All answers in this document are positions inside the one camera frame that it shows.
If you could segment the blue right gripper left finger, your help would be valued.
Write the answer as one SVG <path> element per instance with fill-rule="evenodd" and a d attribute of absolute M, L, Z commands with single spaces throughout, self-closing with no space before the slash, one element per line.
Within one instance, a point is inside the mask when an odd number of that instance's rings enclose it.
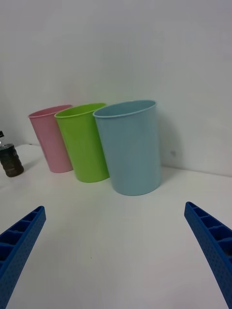
<path fill-rule="evenodd" d="M 7 307 L 45 221 L 45 208 L 39 206 L 0 235 L 1 309 Z"/>

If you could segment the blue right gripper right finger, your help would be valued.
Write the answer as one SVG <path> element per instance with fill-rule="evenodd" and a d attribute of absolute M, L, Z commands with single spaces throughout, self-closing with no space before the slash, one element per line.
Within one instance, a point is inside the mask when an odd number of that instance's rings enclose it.
<path fill-rule="evenodd" d="M 232 308 L 232 230 L 192 202 L 186 203 L 184 217 Z"/>

